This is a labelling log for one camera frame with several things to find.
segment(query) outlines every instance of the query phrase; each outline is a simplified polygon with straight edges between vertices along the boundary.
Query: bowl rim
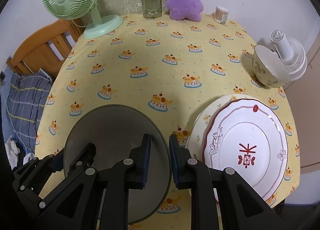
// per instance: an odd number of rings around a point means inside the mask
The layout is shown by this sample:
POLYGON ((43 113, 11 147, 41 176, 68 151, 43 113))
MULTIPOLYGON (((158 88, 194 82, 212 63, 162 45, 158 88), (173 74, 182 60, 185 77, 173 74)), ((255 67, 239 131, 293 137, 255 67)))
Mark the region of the bowl rim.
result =
MULTIPOLYGON (((257 54, 257 52, 256 52, 256 46, 257 45, 255 45, 254 46, 254 53, 257 55, 257 57, 259 58, 259 60, 263 63, 263 65, 266 67, 266 65, 264 64, 264 62, 260 59, 260 57, 258 56, 258 54, 257 54)), ((270 70, 269 70, 269 68, 268 67, 266 67, 266 69, 269 71, 269 73, 270 74, 272 74, 275 78, 277 78, 280 82, 282 82, 282 83, 284 83, 284 84, 288 84, 288 83, 290 83, 290 75, 289 75, 289 73, 287 72, 287 74, 288 74, 288 82, 286 83, 286 82, 284 82, 284 81, 282 81, 281 79, 279 79, 277 76, 275 76, 270 70)))

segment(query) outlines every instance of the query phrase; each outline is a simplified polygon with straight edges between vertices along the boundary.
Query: plaid fabric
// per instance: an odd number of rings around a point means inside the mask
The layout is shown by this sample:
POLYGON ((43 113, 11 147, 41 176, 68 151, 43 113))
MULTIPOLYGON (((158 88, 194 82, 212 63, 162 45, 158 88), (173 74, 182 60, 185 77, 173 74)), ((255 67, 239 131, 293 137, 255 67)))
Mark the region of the plaid fabric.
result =
POLYGON ((52 77, 42 69, 31 75, 12 76, 6 114, 11 129, 20 137, 27 153, 35 151, 36 135, 52 82, 52 77))

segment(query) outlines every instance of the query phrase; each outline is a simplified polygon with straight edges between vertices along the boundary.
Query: yellow tablecloth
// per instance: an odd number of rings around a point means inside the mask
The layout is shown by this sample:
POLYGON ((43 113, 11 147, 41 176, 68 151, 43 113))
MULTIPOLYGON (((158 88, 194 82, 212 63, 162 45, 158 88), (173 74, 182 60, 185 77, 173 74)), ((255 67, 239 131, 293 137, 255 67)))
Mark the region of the yellow tablecloth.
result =
MULTIPOLYGON (((287 129, 291 178, 283 180, 276 191, 275 206, 299 184, 299 144, 282 88, 260 88, 252 77, 255 44, 238 23, 228 21, 223 26, 207 15, 201 22, 174 21, 167 15, 156 20, 130 15, 108 35, 92 41, 81 37, 52 87, 38 130, 36 155, 43 158, 61 150, 76 122, 90 110, 107 104, 140 110, 166 140, 174 131, 187 131, 186 137, 178 136, 184 144, 197 115, 213 100, 245 92, 269 106, 277 104, 274 112, 287 129)), ((53 175, 41 195, 63 178, 63 173, 53 175)), ((188 191, 179 191, 172 183, 168 198, 179 207, 176 213, 155 213, 131 228, 189 229, 188 191)))

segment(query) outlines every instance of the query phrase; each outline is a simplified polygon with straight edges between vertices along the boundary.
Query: metal pivot bolt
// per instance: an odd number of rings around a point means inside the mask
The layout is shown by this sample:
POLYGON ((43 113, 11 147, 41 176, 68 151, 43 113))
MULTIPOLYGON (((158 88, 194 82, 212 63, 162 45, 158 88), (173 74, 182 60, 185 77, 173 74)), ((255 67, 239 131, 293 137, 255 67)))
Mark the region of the metal pivot bolt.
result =
POLYGON ((233 175, 235 173, 235 170, 231 167, 226 168, 226 173, 229 175, 233 175))
POLYGON ((123 161, 123 164, 125 165, 131 165, 133 163, 133 160, 130 159, 130 158, 126 158, 124 161, 123 161))
POLYGON ((188 163, 189 163, 190 165, 195 165, 195 164, 198 163, 198 161, 197 161, 195 158, 190 158, 190 159, 188 159, 188 163))
POLYGON ((41 201, 41 202, 39 203, 39 207, 40 207, 40 208, 44 208, 44 207, 45 207, 45 203, 44 203, 43 201, 41 201))
POLYGON ((90 168, 87 168, 86 169, 86 171, 85 171, 85 173, 87 174, 87 175, 93 175, 94 173, 95 173, 95 169, 94 168, 92 168, 92 167, 90 167, 90 168))

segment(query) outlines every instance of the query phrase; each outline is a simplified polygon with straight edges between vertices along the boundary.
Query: stack of plates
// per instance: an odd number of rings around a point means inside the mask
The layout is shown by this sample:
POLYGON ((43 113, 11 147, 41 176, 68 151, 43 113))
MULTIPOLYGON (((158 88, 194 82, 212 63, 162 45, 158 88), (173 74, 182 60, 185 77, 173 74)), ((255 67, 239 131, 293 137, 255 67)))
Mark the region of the stack of plates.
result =
POLYGON ((276 114, 257 99, 235 94, 214 101, 198 116, 186 148, 210 168, 234 168, 269 205, 276 201, 288 145, 276 114))

